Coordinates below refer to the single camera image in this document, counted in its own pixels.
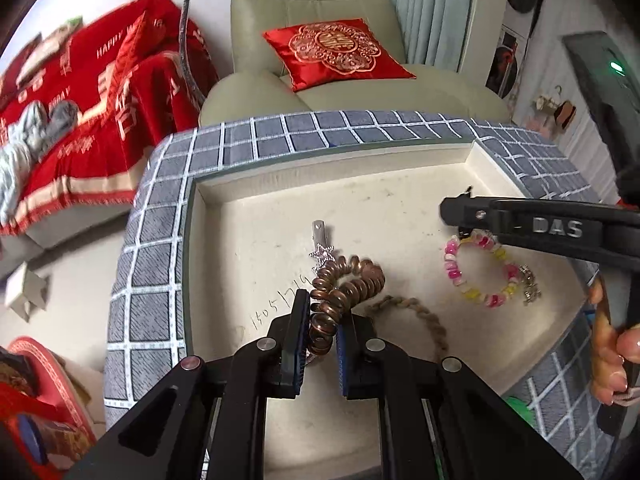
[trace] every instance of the silver clip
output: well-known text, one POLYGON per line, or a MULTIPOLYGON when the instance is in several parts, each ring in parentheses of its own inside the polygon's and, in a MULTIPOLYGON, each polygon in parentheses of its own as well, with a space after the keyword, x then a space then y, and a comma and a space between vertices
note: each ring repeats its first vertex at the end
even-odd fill
POLYGON ((326 239, 326 231, 324 228, 324 222, 322 220, 314 220, 313 224, 314 234, 314 251, 309 253, 309 256, 318 260, 318 264, 313 267, 314 273, 318 272, 328 261, 335 261, 334 246, 329 245, 326 239))
POLYGON ((522 285, 524 286, 524 303, 530 304, 542 297, 542 292, 536 283, 536 275, 529 269, 529 266, 519 267, 522 274, 522 285))

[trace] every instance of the green recliner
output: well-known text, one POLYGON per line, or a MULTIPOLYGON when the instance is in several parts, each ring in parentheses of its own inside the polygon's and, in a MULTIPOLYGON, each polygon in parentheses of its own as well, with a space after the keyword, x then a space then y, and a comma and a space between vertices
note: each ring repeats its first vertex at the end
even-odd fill
POLYGON ((455 72, 406 57, 391 0, 231 0, 232 75, 217 83, 200 113, 200 125, 252 116, 310 110, 419 110, 509 121, 504 102, 455 72), (262 37, 265 30, 303 23, 363 18, 388 53, 416 79, 337 81, 300 92, 262 37))

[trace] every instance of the white tile floor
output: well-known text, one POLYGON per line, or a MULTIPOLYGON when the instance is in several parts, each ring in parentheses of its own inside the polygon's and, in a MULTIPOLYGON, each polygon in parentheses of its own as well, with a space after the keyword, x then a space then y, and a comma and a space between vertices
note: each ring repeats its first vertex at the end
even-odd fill
POLYGON ((27 335, 62 357, 102 371, 123 238, 124 231, 112 232, 32 269, 49 280, 47 308, 34 311, 28 323, 15 312, 0 310, 0 346, 27 335))

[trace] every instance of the brown spiral hair tie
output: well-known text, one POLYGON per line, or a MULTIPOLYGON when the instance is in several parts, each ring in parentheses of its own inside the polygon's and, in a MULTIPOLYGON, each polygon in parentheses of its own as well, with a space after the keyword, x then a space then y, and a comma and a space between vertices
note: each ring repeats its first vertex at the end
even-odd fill
POLYGON ((313 355, 324 355, 331 349, 342 316, 357 304, 379 294, 385 286, 385 275, 380 266, 367 258, 361 260, 352 256, 347 262, 344 256, 340 256, 335 262, 325 262, 311 284, 314 286, 311 297, 320 303, 311 305, 314 314, 307 349, 313 355), (348 274, 356 278, 336 286, 338 279, 348 274))
POLYGON ((435 360, 437 363, 442 361, 448 355, 449 344, 447 343, 447 329, 440 323, 438 316, 420 304, 420 301, 416 298, 409 298, 408 300, 405 300, 404 298, 397 296, 385 296, 382 301, 373 303, 366 307, 366 316, 373 322, 376 313, 390 306, 415 310, 418 317, 424 320, 436 347, 435 360))

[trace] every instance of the blue curtain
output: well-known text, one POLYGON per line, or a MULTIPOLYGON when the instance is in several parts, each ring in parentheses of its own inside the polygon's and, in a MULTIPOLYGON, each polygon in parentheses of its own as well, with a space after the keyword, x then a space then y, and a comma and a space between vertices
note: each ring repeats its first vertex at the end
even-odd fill
POLYGON ((409 63, 458 70, 471 0, 393 0, 409 63))

